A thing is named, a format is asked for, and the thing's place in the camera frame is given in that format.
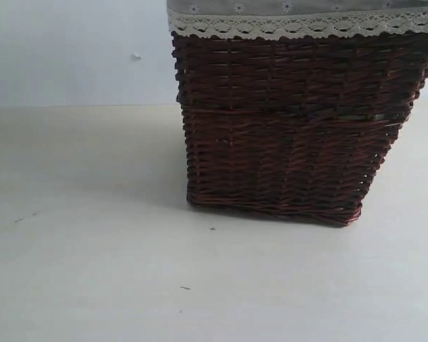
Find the brown wicker basket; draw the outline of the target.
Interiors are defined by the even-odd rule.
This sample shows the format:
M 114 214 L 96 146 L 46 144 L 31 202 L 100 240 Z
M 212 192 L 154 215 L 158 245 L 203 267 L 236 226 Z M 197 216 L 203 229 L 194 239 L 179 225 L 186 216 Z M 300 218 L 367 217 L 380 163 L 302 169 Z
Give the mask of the brown wicker basket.
M 174 33 L 187 200 L 344 227 L 428 79 L 428 33 Z

